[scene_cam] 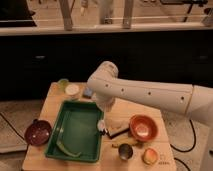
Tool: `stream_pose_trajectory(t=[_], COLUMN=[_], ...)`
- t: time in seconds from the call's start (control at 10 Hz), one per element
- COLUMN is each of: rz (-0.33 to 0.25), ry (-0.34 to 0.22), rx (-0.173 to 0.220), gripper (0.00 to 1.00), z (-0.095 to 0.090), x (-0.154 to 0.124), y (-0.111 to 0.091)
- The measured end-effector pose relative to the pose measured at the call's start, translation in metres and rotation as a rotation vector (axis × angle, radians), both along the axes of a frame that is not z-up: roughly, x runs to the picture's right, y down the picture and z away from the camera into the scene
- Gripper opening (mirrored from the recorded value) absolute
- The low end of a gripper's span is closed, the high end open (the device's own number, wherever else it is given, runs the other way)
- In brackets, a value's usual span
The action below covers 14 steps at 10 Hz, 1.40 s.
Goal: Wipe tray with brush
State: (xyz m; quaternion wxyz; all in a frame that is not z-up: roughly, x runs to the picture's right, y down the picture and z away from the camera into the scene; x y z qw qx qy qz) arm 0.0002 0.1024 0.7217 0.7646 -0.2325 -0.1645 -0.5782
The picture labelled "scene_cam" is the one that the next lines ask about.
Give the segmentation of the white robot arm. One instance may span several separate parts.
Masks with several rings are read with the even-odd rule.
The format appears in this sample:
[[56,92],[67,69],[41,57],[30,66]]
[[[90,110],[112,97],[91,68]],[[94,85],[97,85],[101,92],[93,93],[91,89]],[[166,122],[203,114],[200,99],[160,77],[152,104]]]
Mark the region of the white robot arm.
[[213,88],[118,78],[117,66],[102,62],[87,81],[93,101],[102,111],[110,111],[116,98],[170,111],[210,128],[200,171],[213,171]]

